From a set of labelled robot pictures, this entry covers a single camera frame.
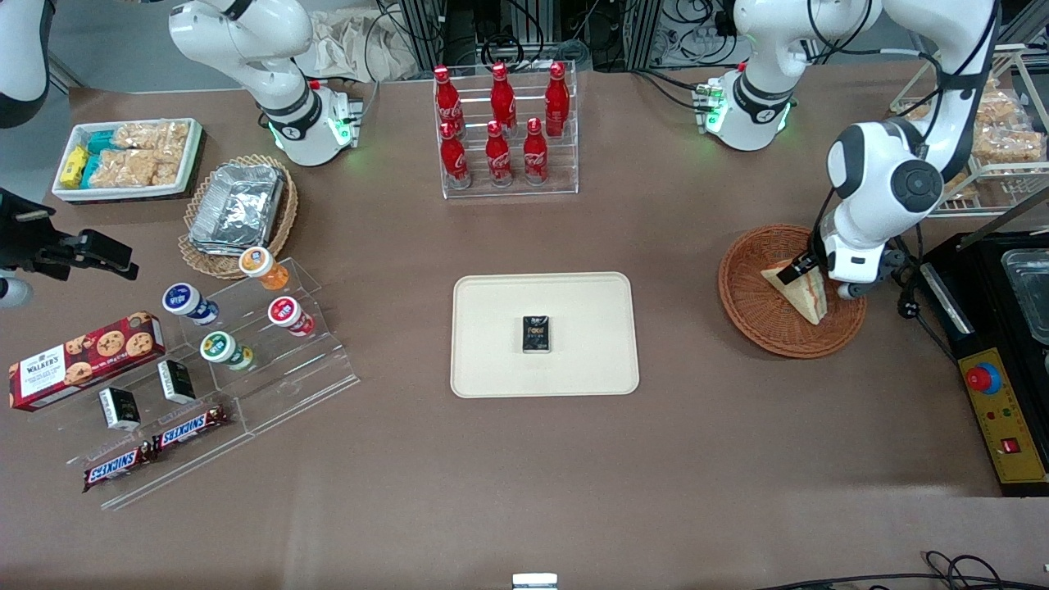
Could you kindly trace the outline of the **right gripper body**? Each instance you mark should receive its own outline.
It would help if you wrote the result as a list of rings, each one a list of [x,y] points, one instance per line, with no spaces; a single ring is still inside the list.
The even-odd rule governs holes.
[[[74,262],[74,236],[57,230],[50,217],[55,210],[19,197],[8,190],[1,198],[1,305],[27,305],[31,285],[15,273],[41,274],[67,281]]]

